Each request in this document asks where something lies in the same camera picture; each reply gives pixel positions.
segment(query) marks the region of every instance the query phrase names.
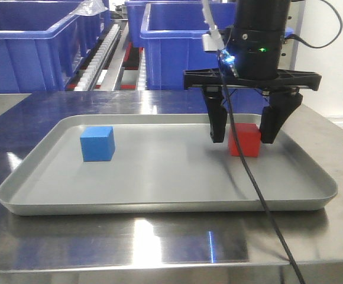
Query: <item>blue plastic bin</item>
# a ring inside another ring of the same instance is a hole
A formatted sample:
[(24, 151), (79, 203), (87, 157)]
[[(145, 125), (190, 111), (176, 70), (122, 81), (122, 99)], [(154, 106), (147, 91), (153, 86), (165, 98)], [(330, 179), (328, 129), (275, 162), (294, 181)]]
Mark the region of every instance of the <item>blue plastic bin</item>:
[[(235, 3), (211, 3), (216, 25), (223, 29), (234, 23)], [(216, 54), (205, 53), (202, 34), (202, 4), (147, 4), (141, 26), (147, 61), (148, 89), (183, 89), (183, 71), (215, 68)]]
[(131, 41), (134, 47), (144, 47), (143, 40), (140, 38), (141, 24), (143, 23), (143, 15), (145, 6), (150, 2), (157, 3), (169, 3), (169, 2), (181, 2), (182, 0), (175, 1), (158, 1), (158, 0), (130, 0), (125, 1), (127, 7), (128, 28), (130, 30)]
[[(83, 0), (39, 0), (39, 1), (58, 1), (58, 2), (83, 2)], [(109, 8), (108, 0), (102, 0), (103, 4)], [(85, 28), (86, 45), (88, 50), (94, 48), (99, 36), (111, 26), (111, 13), (109, 10), (95, 16), (84, 17), (83, 26)]]
[(64, 90), (86, 54), (77, 2), (0, 1), (0, 93)]

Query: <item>blue cube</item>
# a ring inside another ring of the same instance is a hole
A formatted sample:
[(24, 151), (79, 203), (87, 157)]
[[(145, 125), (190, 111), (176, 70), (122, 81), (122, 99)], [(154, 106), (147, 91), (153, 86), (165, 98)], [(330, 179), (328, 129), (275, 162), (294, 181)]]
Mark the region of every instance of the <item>blue cube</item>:
[(115, 152), (112, 126), (87, 127), (80, 136), (84, 162), (111, 161)]

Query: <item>blue light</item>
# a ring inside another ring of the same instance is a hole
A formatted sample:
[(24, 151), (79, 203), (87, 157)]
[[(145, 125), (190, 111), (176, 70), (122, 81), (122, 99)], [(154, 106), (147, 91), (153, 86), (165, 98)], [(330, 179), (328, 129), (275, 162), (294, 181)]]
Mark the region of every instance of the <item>blue light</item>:
[(226, 65), (231, 65), (234, 64), (236, 57), (233, 55), (230, 55), (228, 51), (225, 49), (221, 51), (221, 57), (222, 57), (222, 62)]

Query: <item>metal tray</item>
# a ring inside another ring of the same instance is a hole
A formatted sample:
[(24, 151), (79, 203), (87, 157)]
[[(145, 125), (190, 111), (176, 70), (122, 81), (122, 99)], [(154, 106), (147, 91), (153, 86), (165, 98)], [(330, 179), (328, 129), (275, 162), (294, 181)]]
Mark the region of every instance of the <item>metal tray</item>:
[[(238, 114), (237, 122), (260, 116)], [(110, 162), (83, 162), (88, 125), (113, 125)], [(273, 211), (316, 210), (337, 193), (334, 180), (280, 132), (248, 163)], [(208, 116), (78, 115), (60, 121), (0, 186), (18, 215), (258, 211), (254, 188), (227, 143), (214, 144)]]

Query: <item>plastic bag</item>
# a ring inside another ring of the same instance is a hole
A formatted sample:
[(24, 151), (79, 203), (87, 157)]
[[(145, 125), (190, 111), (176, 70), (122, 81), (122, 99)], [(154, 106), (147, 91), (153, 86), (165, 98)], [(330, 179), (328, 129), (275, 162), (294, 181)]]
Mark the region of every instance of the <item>plastic bag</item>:
[(72, 15), (95, 16), (108, 10), (102, 0), (84, 0), (71, 12)]

